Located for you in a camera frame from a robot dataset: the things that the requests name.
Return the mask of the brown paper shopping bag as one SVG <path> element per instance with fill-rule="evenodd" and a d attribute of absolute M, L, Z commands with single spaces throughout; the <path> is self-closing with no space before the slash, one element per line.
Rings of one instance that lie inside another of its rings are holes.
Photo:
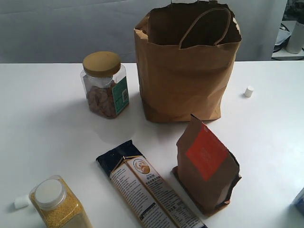
<path fill-rule="evenodd" d="M 234 12 L 215 0 L 152 9 L 134 28 L 145 117 L 154 123 L 221 116 L 242 37 Z"/>

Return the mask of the clear jar gold lid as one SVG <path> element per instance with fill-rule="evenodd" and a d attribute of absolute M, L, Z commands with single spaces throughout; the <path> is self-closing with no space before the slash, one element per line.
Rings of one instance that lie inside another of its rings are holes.
<path fill-rule="evenodd" d="M 89 110 L 103 118 L 116 118 L 129 104 L 125 66 L 113 52 L 86 56 L 80 74 Z"/>

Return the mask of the brown pouch orange label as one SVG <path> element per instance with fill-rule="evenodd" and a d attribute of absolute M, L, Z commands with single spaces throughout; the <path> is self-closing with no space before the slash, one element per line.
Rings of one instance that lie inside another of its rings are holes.
<path fill-rule="evenodd" d="M 176 145 L 172 171 L 201 213 L 210 216 L 227 206 L 241 179 L 235 156 L 194 115 Z"/>

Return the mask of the dark blue pasta package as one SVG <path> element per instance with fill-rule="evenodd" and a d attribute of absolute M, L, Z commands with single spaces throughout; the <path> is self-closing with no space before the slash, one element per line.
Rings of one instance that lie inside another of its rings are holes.
<path fill-rule="evenodd" d="M 96 161 L 145 228 L 204 228 L 131 140 Z"/>

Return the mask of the small white cap right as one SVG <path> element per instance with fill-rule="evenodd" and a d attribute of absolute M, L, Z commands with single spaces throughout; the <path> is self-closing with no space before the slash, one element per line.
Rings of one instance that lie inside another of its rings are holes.
<path fill-rule="evenodd" d="M 253 94 L 254 88 L 252 86 L 248 86 L 244 92 L 244 96 L 250 98 Z"/>

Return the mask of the small white cap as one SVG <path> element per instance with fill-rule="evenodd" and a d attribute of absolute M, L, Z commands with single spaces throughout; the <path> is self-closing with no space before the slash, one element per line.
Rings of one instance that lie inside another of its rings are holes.
<path fill-rule="evenodd" d="M 248 86 L 244 92 L 244 96 L 250 98 L 253 94 L 254 88 L 252 86 Z"/>
<path fill-rule="evenodd" d="M 31 201 L 29 199 L 29 195 L 23 195 L 23 196 L 15 198 L 15 200 L 14 200 L 15 209 L 21 209 L 21 208 L 29 206 L 30 204 L 31 204 Z"/>

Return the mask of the yellow millet jar white lid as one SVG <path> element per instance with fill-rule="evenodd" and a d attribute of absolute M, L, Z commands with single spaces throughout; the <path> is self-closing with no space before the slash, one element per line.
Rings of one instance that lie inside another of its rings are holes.
<path fill-rule="evenodd" d="M 48 228 L 91 228 L 79 199 L 59 175 L 42 181 L 29 199 Z"/>

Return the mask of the white tray in background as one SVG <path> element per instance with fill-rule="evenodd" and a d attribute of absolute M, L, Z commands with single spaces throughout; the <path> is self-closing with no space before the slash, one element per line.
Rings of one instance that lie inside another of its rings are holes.
<path fill-rule="evenodd" d="M 284 29 L 279 29 L 279 30 L 278 30 L 278 35 L 277 35 L 277 38 L 276 38 L 275 45 L 276 45 L 276 46 L 281 45 L 281 44 L 284 43 L 290 36 L 291 36 L 291 32 L 290 32 L 290 31 L 287 31 L 287 30 L 284 30 Z"/>

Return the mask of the small white cap left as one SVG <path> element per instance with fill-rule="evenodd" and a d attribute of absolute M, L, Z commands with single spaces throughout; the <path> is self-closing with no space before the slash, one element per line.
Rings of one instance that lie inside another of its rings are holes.
<path fill-rule="evenodd" d="M 29 206 L 30 204 L 31 204 L 31 201 L 29 199 L 29 195 L 23 195 L 23 196 L 15 198 L 15 200 L 14 200 L 15 209 L 21 209 L 21 208 Z"/>

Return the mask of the white cylinder in background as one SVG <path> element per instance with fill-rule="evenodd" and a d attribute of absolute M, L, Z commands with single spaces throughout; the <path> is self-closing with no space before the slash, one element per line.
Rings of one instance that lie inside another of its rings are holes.
<path fill-rule="evenodd" d="M 297 21 L 286 46 L 286 50 L 292 54 L 298 54 L 304 47 L 304 23 Z"/>

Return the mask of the blue white package corner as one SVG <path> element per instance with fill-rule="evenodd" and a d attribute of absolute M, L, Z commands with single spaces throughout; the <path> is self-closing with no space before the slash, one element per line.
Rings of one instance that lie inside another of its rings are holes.
<path fill-rule="evenodd" d="M 304 215 L 304 188 L 297 194 L 295 199 L 292 202 L 292 205 L 302 214 Z"/>

